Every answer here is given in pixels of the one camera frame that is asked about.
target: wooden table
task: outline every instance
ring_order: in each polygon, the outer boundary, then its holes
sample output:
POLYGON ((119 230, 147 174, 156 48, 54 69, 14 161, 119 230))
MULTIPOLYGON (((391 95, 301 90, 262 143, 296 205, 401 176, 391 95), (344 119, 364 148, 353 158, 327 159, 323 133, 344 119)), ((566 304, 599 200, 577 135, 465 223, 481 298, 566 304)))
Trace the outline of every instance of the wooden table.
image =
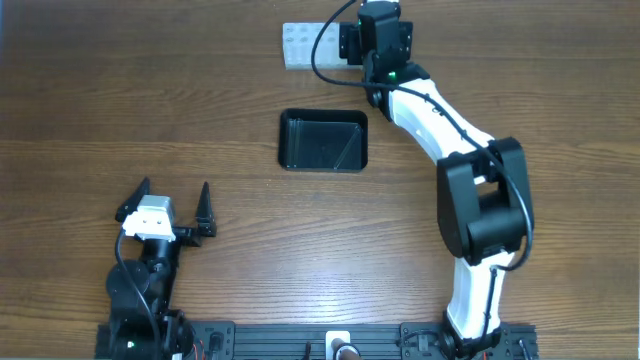
MULTIPOLYGON (((174 292, 191 319, 441 318, 453 258, 436 225, 435 167, 362 90, 284 69, 282 24, 324 21, 340 5, 5 1, 0 356, 93 356, 114 212, 144 176, 184 224, 212 186, 219 236, 183 253, 174 292), (289 107, 366 112, 367 168, 282 170, 289 107)), ((403 13, 413 59, 443 96, 526 150, 537 238, 507 277, 503 320, 537 325, 543 357, 635 358, 640 3, 403 0, 403 13)), ((127 256, 139 251, 127 242, 127 256)))

